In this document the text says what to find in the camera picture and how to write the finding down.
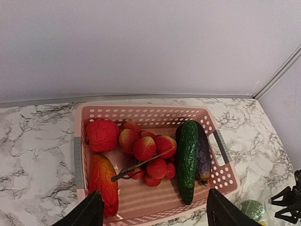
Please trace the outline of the green fake vegetable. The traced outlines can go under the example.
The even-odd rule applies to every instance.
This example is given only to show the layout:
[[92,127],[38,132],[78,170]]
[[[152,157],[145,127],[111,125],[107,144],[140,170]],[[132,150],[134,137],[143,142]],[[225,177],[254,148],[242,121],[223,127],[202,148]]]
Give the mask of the green fake vegetable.
[[245,200],[240,204],[240,210],[249,218],[259,222],[264,213],[264,206],[256,200]]

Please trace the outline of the green fake cucumber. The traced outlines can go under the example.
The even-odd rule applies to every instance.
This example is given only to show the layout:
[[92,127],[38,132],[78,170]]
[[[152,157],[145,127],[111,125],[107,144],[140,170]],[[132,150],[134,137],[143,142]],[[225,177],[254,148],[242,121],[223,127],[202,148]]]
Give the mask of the green fake cucumber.
[[198,129],[194,121],[187,121],[177,130],[176,176],[179,194],[186,205],[194,197],[197,167]]

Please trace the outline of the red fake tomato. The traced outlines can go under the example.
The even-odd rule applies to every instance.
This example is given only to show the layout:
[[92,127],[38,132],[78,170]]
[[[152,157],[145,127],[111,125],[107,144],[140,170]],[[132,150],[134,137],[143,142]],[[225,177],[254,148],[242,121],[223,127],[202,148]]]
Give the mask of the red fake tomato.
[[85,130],[89,149],[97,153],[114,150],[119,144],[120,130],[112,121],[96,120],[89,123]]

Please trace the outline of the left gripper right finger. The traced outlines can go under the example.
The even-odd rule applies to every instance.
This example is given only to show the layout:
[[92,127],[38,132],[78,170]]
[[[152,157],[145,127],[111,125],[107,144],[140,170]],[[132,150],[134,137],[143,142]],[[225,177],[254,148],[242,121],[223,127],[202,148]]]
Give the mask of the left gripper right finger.
[[210,189],[206,203],[209,226],[258,226],[217,189]]

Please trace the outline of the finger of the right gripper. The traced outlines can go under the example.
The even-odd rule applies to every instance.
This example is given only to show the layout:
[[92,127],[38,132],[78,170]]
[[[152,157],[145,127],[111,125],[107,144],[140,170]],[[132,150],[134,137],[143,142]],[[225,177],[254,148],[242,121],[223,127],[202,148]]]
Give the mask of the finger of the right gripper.
[[275,213],[275,217],[290,223],[297,223],[301,219],[301,171],[294,172],[296,185],[286,187],[271,197],[271,204],[284,207]]

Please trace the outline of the red fake pepper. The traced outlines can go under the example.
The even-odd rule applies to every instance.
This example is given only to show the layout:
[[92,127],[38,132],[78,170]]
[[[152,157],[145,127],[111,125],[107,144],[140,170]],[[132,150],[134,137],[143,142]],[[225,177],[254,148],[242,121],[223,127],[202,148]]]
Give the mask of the red fake pepper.
[[104,155],[93,154],[91,157],[91,171],[89,193],[100,191],[104,202],[104,216],[113,217],[119,209],[118,182],[112,182],[116,171],[111,161]]

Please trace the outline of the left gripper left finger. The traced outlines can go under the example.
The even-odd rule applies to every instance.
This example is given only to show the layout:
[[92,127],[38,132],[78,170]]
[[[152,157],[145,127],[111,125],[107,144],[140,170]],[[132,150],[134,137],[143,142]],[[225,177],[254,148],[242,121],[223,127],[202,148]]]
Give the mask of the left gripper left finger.
[[104,202],[99,191],[92,192],[53,226],[103,226]]

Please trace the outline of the purple fake eggplant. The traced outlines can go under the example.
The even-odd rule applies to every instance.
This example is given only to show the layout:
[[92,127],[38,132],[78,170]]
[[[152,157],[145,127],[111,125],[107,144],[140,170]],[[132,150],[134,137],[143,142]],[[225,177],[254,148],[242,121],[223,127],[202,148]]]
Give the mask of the purple fake eggplant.
[[198,150],[197,150],[197,168],[196,178],[202,185],[208,184],[211,175],[210,148],[207,136],[203,127],[194,121],[198,129]]

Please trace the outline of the red fake strawberries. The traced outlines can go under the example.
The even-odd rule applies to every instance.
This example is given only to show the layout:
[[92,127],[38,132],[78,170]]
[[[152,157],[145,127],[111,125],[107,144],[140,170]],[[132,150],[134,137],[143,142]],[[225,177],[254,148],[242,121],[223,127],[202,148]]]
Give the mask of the red fake strawberries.
[[123,154],[132,159],[121,172],[112,177],[120,179],[143,179],[149,187],[158,186],[163,179],[171,180],[176,176],[175,153],[177,142],[167,135],[156,135],[141,129],[141,126],[128,121],[119,136]]

